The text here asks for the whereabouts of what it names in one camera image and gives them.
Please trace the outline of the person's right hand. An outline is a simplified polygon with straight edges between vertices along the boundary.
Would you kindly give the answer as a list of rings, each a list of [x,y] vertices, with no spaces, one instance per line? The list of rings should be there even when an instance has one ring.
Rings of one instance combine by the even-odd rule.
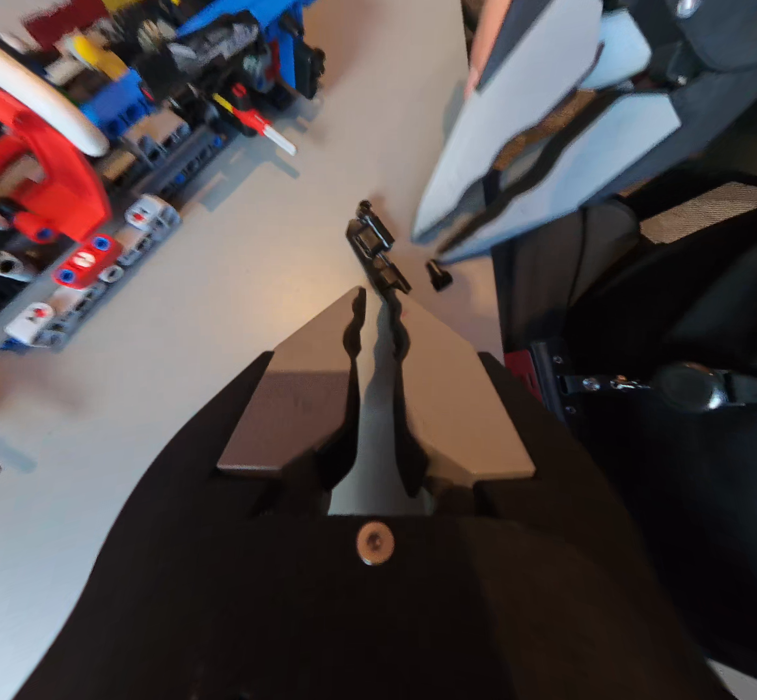
[[[513,0],[484,0],[478,17],[478,25],[472,38],[468,60],[468,78],[463,90],[464,99],[468,99],[473,91],[478,88],[512,2]]]

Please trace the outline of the grey desk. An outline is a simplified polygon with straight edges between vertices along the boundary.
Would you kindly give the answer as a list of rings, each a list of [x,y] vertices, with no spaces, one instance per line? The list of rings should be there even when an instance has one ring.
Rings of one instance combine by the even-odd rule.
[[[261,353],[365,274],[345,239],[369,200],[411,297],[502,355],[487,257],[441,293],[410,239],[468,73],[460,0],[318,0],[304,16],[323,86],[240,137],[185,191],[177,231],[58,351],[2,354],[2,698],[58,635],[138,480]]]

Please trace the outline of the toy brick car chassis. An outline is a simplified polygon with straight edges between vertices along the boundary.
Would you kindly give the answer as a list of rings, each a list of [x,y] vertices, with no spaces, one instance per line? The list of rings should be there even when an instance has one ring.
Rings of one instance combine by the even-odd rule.
[[[2,0],[2,353],[67,345],[186,188],[325,71],[318,0]]]

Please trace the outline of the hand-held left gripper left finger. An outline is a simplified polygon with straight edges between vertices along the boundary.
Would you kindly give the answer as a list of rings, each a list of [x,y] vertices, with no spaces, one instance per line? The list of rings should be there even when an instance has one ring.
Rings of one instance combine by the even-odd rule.
[[[216,464],[228,475],[331,492],[356,460],[357,358],[366,290],[354,287],[272,353]]]

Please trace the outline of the black brick assembly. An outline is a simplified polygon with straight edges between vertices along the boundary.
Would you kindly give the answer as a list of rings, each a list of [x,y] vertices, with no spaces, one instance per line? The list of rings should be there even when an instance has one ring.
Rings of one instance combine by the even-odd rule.
[[[368,200],[360,201],[356,207],[345,236],[366,277],[379,293],[384,295],[390,289],[405,294],[411,292],[410,283],[390,256],[394,238]]]

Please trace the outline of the black badge reel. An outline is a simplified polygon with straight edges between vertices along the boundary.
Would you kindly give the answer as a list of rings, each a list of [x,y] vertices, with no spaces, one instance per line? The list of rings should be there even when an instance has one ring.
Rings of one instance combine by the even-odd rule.
[[[556,375],[562,396],[651,392],[674,410],[704,414],[756,405],[756,378],[695,362],[673,362],[656,369],[647,379],[622,374]]]

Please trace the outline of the red badge in clear holder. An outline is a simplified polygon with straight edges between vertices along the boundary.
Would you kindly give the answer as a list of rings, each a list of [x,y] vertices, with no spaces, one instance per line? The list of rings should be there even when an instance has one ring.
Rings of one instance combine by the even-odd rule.
[[[572,373],[569,352],[560,337],[533,340],[506,353],[506,368],[563,424],[572,417],[572,402],[565,394],[563,377]]]

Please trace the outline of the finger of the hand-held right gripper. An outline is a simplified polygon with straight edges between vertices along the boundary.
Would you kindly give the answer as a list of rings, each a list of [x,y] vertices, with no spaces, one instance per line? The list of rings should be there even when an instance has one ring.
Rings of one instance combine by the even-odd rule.
[[[601,0],[551,0],[481,90],[464,102],[421,198],[420,240],[459,205],[513,137],[536,125],[593,61]]]
[[[667,93],[605,97],[572,120],[577,136],[555,136],[535,164],[495,203],[449,239],[443,264],[477,257],[491,248],[569,215],[669,137],[681,120]]]

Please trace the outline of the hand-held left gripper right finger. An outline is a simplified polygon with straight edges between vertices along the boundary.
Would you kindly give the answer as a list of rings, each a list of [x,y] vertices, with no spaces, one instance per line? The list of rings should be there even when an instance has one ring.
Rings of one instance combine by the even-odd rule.
[[[474,347],[411,296],[386,296],[395,361],[393,426],[403,488],[472,489],[535,464]]]

